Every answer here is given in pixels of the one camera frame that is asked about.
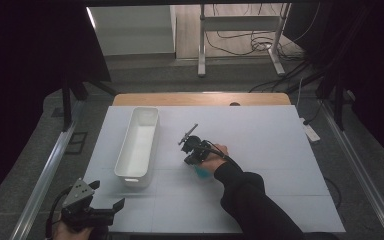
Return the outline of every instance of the white plastic bin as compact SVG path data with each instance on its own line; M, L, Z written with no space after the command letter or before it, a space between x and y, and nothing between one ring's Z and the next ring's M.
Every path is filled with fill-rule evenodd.
M146 187L151 182L158 128L157 108L137 107L133 110L114 168L115 174L126 186Z

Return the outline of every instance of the power strip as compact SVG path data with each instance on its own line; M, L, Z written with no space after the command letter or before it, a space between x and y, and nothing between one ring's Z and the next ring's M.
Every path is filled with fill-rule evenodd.
M300 118L300 120L301 120L301 123L302 123L302 128L304 129L305 134L307 135L308 140L311 143L316 143L316 142L320 141L319 135L317 135L317 133L313 130L313 128L310 125L304 125L305 119L304 118Z

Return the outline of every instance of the white tabletop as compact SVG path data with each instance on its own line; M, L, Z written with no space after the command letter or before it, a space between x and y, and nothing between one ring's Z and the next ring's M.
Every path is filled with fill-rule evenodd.
M195 123L192 135L228 146L244 171L264 178L267 195L302 231L345 231L294 106L157 108L158 150L145 189L127 188L114 174L134 106L108 109L84 180L101 181L92 207L111 208L126 198L110 231L241 232L220 206L222 184L199 179L183 162L177 143Z

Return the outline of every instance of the black sleeve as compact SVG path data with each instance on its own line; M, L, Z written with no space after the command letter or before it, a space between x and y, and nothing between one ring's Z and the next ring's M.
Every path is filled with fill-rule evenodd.
M239 223L247 239L304 239L292 219L267 197L260 175L224 163L214 177L224 185L221 206Z

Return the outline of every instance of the metal frame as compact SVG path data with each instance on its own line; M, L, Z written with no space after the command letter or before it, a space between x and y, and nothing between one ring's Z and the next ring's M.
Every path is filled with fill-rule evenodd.
M204 35L206 31L275 31L273 44L268 53L273 62L278 76L285 75L285 70L279 61L277 46L285 25L286 15L288 14L290 3L285 4L281 16L216 16L205 17L205 5L201 4L200 33L199 33L199 53L198 53L198 76L205 76L205 43Z
M344 151L348 162L351 165L354 174L356 175L358 181L360 182L361 187L364 190L369 202L371 203L375 213L377 214L379 221L381 222L384 228L384 198L375 186L372 178L367 172L366 168L363 165L360 157L357 152L354 150L350 140L348 139L345 131L342 131L338 125L335 123L334 118L332 117L332 109L326 105L322 104L323 113L326 119L329 122L331 129L333 130L335 137L338 140L339 145Z
M77 101L75 103L73 107L73 119L71 124L67 128L67 131L61 132L60 136L58 137L54 149L52 150L51 155L49 156L48 161L46 162L46 165L43 168L43 171L36 183L36 186L34 187L33 192L27 201L26 207L24 208L17 224L15 225L10 239L27 238L36 215L40 209L40 205L45 198L46 192L51 185L52 179L55 175L55 172L57 171L61 158L64 155L67 144L70 141L71 135L76 128L84 105L84 101Z

